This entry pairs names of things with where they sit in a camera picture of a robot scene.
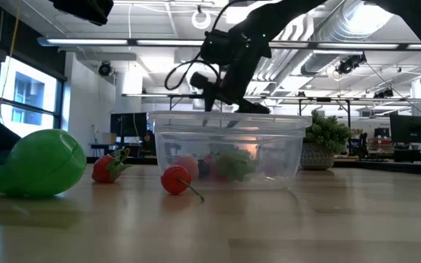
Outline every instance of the green ball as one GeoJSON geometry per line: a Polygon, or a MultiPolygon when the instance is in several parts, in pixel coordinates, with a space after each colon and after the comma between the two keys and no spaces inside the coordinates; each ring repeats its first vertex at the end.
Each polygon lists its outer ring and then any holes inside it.
{"type": "Polygon", "coordinates": [[[1,169],[0,192],[11,197],[51,197],[73,187],[86,155],[59,129],[36,131],[17,142],[1,169]]]}

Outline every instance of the computer monitor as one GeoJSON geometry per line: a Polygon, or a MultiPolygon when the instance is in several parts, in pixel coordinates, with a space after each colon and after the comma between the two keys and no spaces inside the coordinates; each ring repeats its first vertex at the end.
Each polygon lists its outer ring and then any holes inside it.
{"type": "Polygon", "coordinates": [[[390,115],[390,122],[393,142],[421,143],[421,117],[390,115]]]}
{"type": "Polygon", "coordinates": [[[144,137],[147,113],[119,113],[110,116],[110,132],[119,137],[144,137]]]}
{"type": "Polygon", "coordinates": [[[378,136],[389,137],[389,129],[388,128],[376,128],[376,129],[374,129],[374,137],[377,138],[378,136]]]}

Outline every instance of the plastic container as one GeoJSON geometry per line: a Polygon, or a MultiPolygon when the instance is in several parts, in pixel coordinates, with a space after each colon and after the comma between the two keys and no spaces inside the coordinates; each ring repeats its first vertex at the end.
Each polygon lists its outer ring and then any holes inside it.
{"type": "Polygon", "coordinates": [[[151,112],[148,121],[160,169],[195,157],[197,188],[287,187],[311,125],[310,117],[173,111],[151,112]]]}

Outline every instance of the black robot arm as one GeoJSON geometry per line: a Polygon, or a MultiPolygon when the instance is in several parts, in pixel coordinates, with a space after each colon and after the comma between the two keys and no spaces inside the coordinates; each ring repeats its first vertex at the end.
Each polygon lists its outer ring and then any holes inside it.
{"type": "MultiPolygon", "coordinates": [[[[212,108],[214,99],[227,104],[240,105],[242,113],[269,113],[262,105],[247,102],[243,96],[261,57],[270,58],[269,41],[276,37],[293,19],[324,3],[325,0],[282,0],[265,4],[253,11],[228,33],[219,30],[206,32],[201,47],[201,57],[212,64],[228,66],[220,83],[209,83],[196,77],[191,84],[204,89],[206,110],[212,108]]],[[[374,0],[383,9],[394,13],[409,25],[421,40],[421,0],[374,0]]]]}

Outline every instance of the potted plant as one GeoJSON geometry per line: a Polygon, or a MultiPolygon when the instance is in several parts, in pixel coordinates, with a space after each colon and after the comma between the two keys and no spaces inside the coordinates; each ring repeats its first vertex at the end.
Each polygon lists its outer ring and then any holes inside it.
{"type": "Polygon", "coordinates": [[[303,169],[328,169],[334,165],[334,155],[345,151],[351,132],[349,127],[338,123],[335,116],[324,118],[314,110],[313,125],[306,129],[303,139],[300,166],[303,169]]]}

